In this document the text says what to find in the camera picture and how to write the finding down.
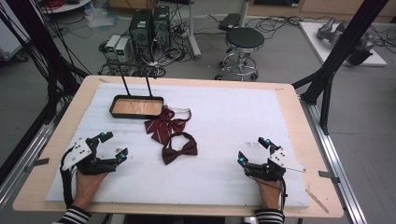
black metal post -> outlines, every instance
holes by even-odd
[[[353,52],[355,45],[368,30],[387,2],[388,0],[365,0],[319,70],[311,76],[292,84],[294,89],[297,89],[312,82],[308,90],[301,95],[301,99],[307,101],[311,105],[317,102],[318,97],[324,91],[320,112],[320,127],[326,134],[329,134],[327,124],[332,92],[332,80],[335,73],[347,56]]]

round stool seat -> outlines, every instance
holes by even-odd
[[[239,27],[231,29],[225,37],[230,48],[235,49],[260,49],[264,43],[264,36],[251,28]]]

stool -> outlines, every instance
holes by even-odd
[[[224,71],[240,76],[241,81],[245,76],[256,80],[259,73],[256,62],[250,57],[250,53],[262,48],[264,36],[251,28],[233,28],[227,32],[225,43],[230,48],[227,50],[229,54],[219,63],[221,71],[215,76],[215,80],[221,80]]]

dark red bow tie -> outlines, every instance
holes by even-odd
[[[172,149],[172,138],[179,135],[184,135],[186,138],[190,139],[190,141],[186,143],[186,145],[184,145],[180,151],[176,151]],[[169,142],[163,147],[163,161],[167,165],[174,161],[181,154],[188,156],[198,155],[197,143],[195,142],[195,139],[188,133],[172,133],[169,137]]]
[[[187,119],[172,119],[175,112],[165,105],[157,119],[145,121],[146,132],[153,133],[151,138],[164,145],[168,142],[172,131],[175,133],[183,132],[186,122],[191,118],[191,111],[188,110],[188,112],[189,117]]]

sleeve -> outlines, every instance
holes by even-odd
[[[52,224],[85,224],[91,216],[90,213],[72,205],[58,222]]]
[[[285,216],[277,209],[259,209],[255,211],[259,224],[283,224]]]

